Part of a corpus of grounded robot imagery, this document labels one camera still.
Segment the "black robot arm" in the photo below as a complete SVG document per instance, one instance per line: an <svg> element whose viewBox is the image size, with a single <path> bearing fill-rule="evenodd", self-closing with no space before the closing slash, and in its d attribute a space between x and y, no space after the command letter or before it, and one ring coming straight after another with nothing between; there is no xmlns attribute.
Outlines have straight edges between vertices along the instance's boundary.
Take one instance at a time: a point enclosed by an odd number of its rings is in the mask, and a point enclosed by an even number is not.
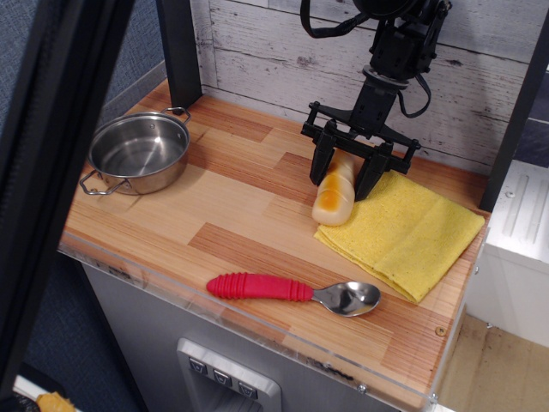
<svg viewBox="0 0 549 412"><path fill-rule="evenodd" d="M357 1L358 14L335 27L311 26L311 4L300 4L304 30L315 39L340 37L358 25L377 21L370 52L363 68L365 81L351 110L336 109L317 101L303 124L302 132L316 148L310 179L320 185L337 149L363 159L355 180L355 198L364 200L384 173L407 173L420 144L387 126L394 104L404 103L403 90L414 79L430 90L423 75L436 58L436 46L449 1Z"/></svg>

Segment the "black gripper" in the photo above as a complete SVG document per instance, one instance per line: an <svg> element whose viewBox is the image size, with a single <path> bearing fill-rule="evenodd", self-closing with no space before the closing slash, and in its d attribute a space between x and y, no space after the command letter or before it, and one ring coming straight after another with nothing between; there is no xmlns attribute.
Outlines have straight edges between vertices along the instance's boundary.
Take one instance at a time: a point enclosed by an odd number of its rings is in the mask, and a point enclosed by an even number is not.
<svg viewBox="0 0 549 412"><path fill-rule="evenodd" d="M386 125L396 100L401 112L406 111L402 91L409 81L383 76L368 65L363 74L365 81L353 109L312 102L301 130L316 145L310 171L314 185L323 181L337 148L365 160L355 183L356 202L367 198L385 171L394 169L406 174L414 153L420 149L416 139Z"/></svg>

